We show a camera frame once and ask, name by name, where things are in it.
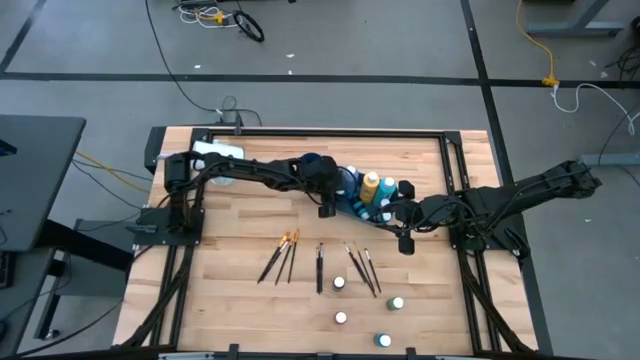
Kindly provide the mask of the large turquoise paint bottle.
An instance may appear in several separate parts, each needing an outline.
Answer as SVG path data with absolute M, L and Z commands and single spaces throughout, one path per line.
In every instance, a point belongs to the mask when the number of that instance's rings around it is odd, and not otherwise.
M 396 188 L 396 181 L 392 177 L 381 178 L 374 197 L 374 204 L 379 206 L 383 200 L 389 200 Z

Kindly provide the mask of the orange-bristled black paintbrush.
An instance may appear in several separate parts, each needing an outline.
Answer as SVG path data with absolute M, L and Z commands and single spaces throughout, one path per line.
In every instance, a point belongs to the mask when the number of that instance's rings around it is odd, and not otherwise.
M 289 254 L 291 252 L 291 249 L 293 248 L 293 245 L 297 242 L 297 239 L 298 239 L 298 231 L 294 232 L 293 236 L 287 242 L 287 244 L 288 244 L 287 246 L 288 247 L 286 249 L 286 252 L 285 252 L 285 255 L 284 255 L 284 258 L 283 258 L 283 262 L 282 262 L 282 264 L 281 264 L 281 266 L 279 268 L 277 277 L 276 277 L 275 282 L 274 282 L 274 285 L 276 285 L 276 286 L 278 285 L 278 283 L 279 283 L 279 281 L 281 279 L 281 276 L 282 276 L 284 267 L 285 267 L 285 265 L 287 263 Z
M 295 262 L 295 257 L 296 257 L 296 250 L 297 250 L 297 246 L 298 246 L 299 235 L 300 235 L 300 230 L 296 229 L 296 231 L 294 232 L 294 235 L 293 235 L 293 239 L 292 239 L 292 253 L 291 253 L 291 260 L 290 260 L 290 265 L 289 265 L 287 283 L 291 282 L 293 269 L 294 269 L 294 262 Z
M 266 276 L 270 272 L 271 268 L 273 267 L 273 265 L 277 261 L 277 259 L 280 256 L 280 254 L 284 251 L 284 249 L 286 248 L 286 246 L 288 245 L 290 240 L 291 240 L 291 234 L 289 232 L 286 232 L 282 236 L 281 240 L 279 241 L 278 246 L 274 250 L 270 260 L 268 261 L 268 263 L 265 266 L 263 272 L 261 273 L 260 277 L 258 278 L 258 280 L 257 280 L 258 283 L 262 282 L 266 278 Z

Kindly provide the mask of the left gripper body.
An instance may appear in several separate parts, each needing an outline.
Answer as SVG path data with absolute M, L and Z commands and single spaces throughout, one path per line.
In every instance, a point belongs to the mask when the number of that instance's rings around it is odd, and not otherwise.
M 318 209 L 320 218 L 336 215 L 336 190 L 341 185 L 341 175 L 335 160 L 326 155 L 312 163 L 302 163 L 303 178 L 307 182 L 307 190 L 320 195 L 321 205 Z

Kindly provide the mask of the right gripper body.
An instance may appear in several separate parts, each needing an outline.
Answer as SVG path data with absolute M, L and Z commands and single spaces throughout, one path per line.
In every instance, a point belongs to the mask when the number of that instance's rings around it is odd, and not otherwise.
M 416 202 L 415 187 L 406 180 L 398 182 L 397 193 L 392 205 L 400 223 L 396 232 L 398 249 L 403 255 L 413 255 L 415 241 L 411 232 L 431 232 L 446 223 L 453 215 L 453 197 L 436 194 Z

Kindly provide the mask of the large lavender paint bottle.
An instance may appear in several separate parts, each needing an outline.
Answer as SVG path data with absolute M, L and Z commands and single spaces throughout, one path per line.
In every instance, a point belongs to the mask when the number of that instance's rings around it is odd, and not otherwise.
M 359 185 L 358 170 L 352 165 L 340 166 L 339 174 L 341 175 L 341 185 L 336 190 L 336 194 L 349 199 L 354 198 Z

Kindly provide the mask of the thin black paintbrush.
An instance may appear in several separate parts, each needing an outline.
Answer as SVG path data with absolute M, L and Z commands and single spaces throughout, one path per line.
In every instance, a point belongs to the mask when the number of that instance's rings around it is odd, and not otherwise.
M 358 246 L 357 246 L 357 243 L 355 243 L 355 242 L 354 242 L 354 247 L 355 247 L 356 253 L 357 253 L 358 258 L 359 258 L 360 266 L 361 266 L 361 268 L 362 268 L 362 270 L 363 270 L 363 272 L 364 272 L 365 280 L 366 280 L 366 282 L 367 282 L 367 284 L 368 284 L 368 286 L 369 286 L 369 288 L 370 288 L 371 292 L 373 293 L 373 295 L 374 295 L 374 297 L 375 297 L 375 296 L 376 296 L 376 294 L 375 294 L 375 290 L 374 290 L 374 287 L 373 287 L 373 284 L 372 284 L 371 278 L 370 278 L 370 276 L 369 276 L 368 270 L 367 270 L 367 268 L 366 268 L 366 265 L 365 265 L 365 262 L 364 262 L 364 258 L 363 258 L 363 256 L 362 256 L 361 251 L 359 250 L 359 248 L 358 248 Z
M 351 259 L 352 263 L 354 264 L 354 267 L 356 268 L 356 271 L 358 272 L 359 276 L 361 277 L 362 281 L 364 282 L 364 284 L 369 288 L 370 292 L 372 293 L 372 295 L 375 297 L 377 297 L 374 288 L 372 287 L 370 281 L 368 280 L 368 277 L 366 276 L 364 270 L 362 269 L 360 263 L 358 262 L 358 260 L 355 258 L 353 252 L 351 251 L 350 247 L 344 243 L 346 252 L 349 256 L 349 258 Z
M 376 286 L 378 292 L 381 293 L 382 289 L 381 289 L 381 286 L 380 286 L 380 283 L 379 283 L 379 280 L 378 280 L 378 277 L 377 277 L 377 273 L 376 273 L 376 270 L 375 270 L 375 267 L 374 267 L 374 264 L 373 264 L 373 260 L 372 260 L 372 258 L 370 256 L 370 253 L 369 253 L 369 250 L 367 248 L 365 248 L 364 251 L 365 251 L 365 256 L 367 258 L 367 261 L 369 263 L 369 267 L 371 269 L 371 275 L 373 276 L 373 279 L 374 279 L 374 282 L 375 282 L 375 286 Z

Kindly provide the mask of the black desk base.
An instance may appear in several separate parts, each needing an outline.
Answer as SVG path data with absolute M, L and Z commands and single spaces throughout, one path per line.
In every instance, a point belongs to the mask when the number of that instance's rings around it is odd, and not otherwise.
M 34 337 L 46 340 L 59 335 L 52 321 L 63 296 L 118 295 L 102 282 L 129 269 L 132 240 L 120 221 L 78 219 L 68 227 L 0 216 L 0 357 L 18 352 L 38 301 Z

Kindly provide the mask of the grey desk foot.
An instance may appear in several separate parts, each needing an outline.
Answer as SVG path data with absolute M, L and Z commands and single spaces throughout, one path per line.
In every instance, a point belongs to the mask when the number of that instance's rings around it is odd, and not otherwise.
M 588 166 L 640 166 L 640 153 L 585 154 L 578 160 Z

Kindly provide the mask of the black aluminium table frame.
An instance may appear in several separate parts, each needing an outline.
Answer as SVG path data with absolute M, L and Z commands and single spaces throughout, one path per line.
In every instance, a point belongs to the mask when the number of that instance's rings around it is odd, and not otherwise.
M 164 158 L 188 150 L 199 136 L 242 147 L 247 158 L 258 161 L 307 152 L 328 155 L 343 166 L 409 180 L 418 197 L 498 184 L 483 131 L 247 128 L 235 136 L 229 127 L 156 127 L 144 153 L 154 174 L 151 205 L 164 196 Z M 169 302 L 155 333 L 173 358 L 419 360 L 465 357 L 506 346 L 463 286 L 456 248 L 446 230 L 417 235 L 415 254 L 405 256 L 393 235 L 344 214 L 321 219 L 316 205 L 297 192 L 278 193 L 249 182 L 210 184 L 203 207 L 203 237 L 191 251 L 186 283 Z M 274 285 L 286 246 L 258 283 L 282 236 L 289 232 L 292 237 L 296 229 L 300 235 L 291 282 L 292 249 Z M 375 298 L 346 252 L 344 243 L 359 262 L 354 242 Z M 323 292 L 318 294 L 320 243 Z M 337 276 L 346 282 L 341 292 L 332 289 Z M 394 296 L 404 299 L 404 307 L 389 311 L 386 301 Z M 347 315 L 344 324 L 335 322 L 337 312 Z M 391 346 L 376 346 L 376 333 L 389 334 Z

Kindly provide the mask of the desk with grey legs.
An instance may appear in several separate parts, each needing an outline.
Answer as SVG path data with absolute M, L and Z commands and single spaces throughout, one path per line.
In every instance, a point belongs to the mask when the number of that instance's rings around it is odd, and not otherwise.
M 526 33 L 531 36 L 604 36 L 615 37 L 625 29 L 619 22 L 595 21 L 594 18 L 609 0 L 577 0 L 578 9 L 566 21 L 530 23 Z

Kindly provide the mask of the large yellow paint bottle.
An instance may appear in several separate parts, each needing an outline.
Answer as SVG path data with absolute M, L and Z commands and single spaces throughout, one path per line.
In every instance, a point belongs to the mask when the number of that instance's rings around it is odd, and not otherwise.
M 377 172 L 371 171 L 363 175 L 359 196 L 364 204 L 374 201 L 379 184 L 380 177 Z

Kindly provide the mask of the black desk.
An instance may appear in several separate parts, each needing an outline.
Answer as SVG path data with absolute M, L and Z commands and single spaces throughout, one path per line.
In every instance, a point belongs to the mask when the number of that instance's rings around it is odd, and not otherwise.
M 86 120 L 81 117 L 0 115 L 0 251 L 27 252 L 48 244 L 49 219 Z

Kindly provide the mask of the teal plastic bin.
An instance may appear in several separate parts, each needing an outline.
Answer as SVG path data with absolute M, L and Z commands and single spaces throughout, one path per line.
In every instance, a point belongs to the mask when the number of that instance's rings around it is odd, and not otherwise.
M 355 197 L 349 199 L 349 198 L 345 198 L 344 196 L 340 196 L 340 195 L 336 194 L 336 201 L 337 201 L 337 209 L 338 210 L 344 212 L 345 214 L 349 214 L 349 215 L 351 215 L 351 216 L 353 216 L 355 218 L 358 218 L 358 219 L 362 220 L 361 218 L 359 218 L 357 215 L 354 214 L 354 211 L 352 209 L 352 203 L 353 202 L 361 201 L 360 196 L 359 196 L 360 187 L 361 187 L 363 175 L 366 174 L 366 173 L 360 172 L 359 170 L 358 170 L 358 172 L 359 172 L 359 185 L 358 185 L 358 190 L 357 190 L 357 193 L 356 193 Z M 396 188 L 395 193 L 389 199 L 390 203 L 391 203 L 392 200 L 394 200 L 397 197 L 397 195 L 398 195 L 398 193 L 397 193 L 397 188 Z M 374 204 L 374 201 L 371 204 L 365 204 L 365 206 L 366 206 L 366 209 L 367 209 L 367 211 L 369 212 L 369 215 L 370 215 L 370 218 L 365 222 L 372 223 L 374 225 L 386 225 L 391 221 L 390 220 L 388 223 L 380 223 L 379 220 L 378 220 L 378 214 L 379 213 L 391 213 L 392 216 L 393 216 L 393 211 L 392 210 L 384 210 L 384 208 L 380 209 L 379 208 L 380 205 L 376 206 Z

